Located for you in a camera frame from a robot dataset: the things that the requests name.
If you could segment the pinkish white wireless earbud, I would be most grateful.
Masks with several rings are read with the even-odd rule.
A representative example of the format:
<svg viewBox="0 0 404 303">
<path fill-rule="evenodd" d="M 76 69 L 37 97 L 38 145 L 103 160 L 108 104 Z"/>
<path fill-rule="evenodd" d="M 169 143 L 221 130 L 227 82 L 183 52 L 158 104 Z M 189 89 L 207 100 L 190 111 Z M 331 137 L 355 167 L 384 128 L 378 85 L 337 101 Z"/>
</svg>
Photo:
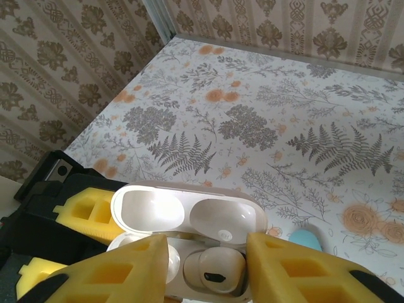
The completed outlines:
<svg viewBox="0 0 404 303">
<path fill-rule="evenodd" d="M 168 245 L 168 267 L 167 267 L 167 277 L 166 284 L 170 283 L 178 274 L 181 265 L 181 257 L 177 249 L 171 245 Z"/>
<path fill-rule="evenodd" d="M 234 294 L 244 283 L 246 259 L 231 248 L 213 247 L 189 255 L 183 266 L 186 283 L 214 294 Z"/>
</svg>

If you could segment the aluminium frame corner post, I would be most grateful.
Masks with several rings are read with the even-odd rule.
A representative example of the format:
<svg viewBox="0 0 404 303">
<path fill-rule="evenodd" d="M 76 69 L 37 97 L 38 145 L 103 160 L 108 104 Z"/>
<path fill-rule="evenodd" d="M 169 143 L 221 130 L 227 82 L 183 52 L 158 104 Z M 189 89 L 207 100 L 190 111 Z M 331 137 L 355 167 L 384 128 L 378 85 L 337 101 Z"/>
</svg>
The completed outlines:
<svg viewBox="0 0 404 303">
<path fill-rule="evenodd" d="M 164 45 L 176 36 L 174 24 L 163 0 L 142 0 Z"/>
</svg>

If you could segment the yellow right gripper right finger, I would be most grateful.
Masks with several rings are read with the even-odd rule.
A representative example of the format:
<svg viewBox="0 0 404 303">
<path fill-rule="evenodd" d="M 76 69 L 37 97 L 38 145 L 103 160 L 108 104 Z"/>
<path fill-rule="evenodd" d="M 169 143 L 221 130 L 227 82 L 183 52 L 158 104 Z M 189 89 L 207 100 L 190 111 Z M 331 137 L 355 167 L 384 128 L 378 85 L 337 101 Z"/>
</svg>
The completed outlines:
<svg viewBox="0 0 404 303">
<path fill-rule="evenodd" d="M 363 266 L 266 234 L 247 236 L 254 303 L 404 303 Z"/>
</svg>

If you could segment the blue earbud charging case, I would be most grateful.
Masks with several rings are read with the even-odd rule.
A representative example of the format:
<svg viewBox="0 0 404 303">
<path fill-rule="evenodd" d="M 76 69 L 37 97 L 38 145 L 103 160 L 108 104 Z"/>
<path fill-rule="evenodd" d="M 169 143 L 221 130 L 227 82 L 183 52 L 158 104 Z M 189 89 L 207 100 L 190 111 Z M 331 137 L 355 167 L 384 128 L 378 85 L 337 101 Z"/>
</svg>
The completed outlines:
<svg viewBox="0 0 404 303">
<path fill-rule="evenodd" d="M 323 250 L 319 239 L 316 237 L 315 234 L 313 234 L 309 230 L 305 229 L 296 230 L 289 235 L 288 240 L 292 243 L 305 246 L 317 251 Z"/>
</svg>

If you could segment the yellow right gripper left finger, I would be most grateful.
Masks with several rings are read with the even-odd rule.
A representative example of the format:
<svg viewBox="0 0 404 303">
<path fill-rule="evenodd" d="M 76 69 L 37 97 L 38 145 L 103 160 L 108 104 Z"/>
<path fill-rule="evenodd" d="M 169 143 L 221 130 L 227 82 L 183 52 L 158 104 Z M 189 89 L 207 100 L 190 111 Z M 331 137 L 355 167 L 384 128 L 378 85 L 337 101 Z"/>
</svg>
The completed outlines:
<svg viewBox="0 0 404 303">
<path fill-rule="evenodd" d="M 64 267 L 17 303 L 163 303 L 167 269 L 167 238 L 153 235 Z"/>
</svg>

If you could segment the white earbud charging case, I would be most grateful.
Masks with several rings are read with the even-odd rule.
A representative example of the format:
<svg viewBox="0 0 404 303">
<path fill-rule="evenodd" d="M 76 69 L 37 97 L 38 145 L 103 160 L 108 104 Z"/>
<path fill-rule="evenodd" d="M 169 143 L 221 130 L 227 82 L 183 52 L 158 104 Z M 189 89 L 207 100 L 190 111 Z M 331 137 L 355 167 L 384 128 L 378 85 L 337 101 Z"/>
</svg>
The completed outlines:
<svg viewBox="0 0 404 303">
<path fill-rule="evenodd" d="M 247 236 L 265 233 L 268 219 L 249 195 L 217 187 L 139 181 L 118 189 L 110 210 L 123 229 L 110 244 L 116 249 L 142 238 L 163 234 L 167 245 L 181 257 L 177 276 L 165 287 L 168 297 L 212 303 L 249 303 L 252 299 L 247 272 L 242 287 L 234 294 L 220 295 L 190 287 L 183 275 L 186 258 L 213 247 L 241 252 L 246 259 Z"/>
</svg>

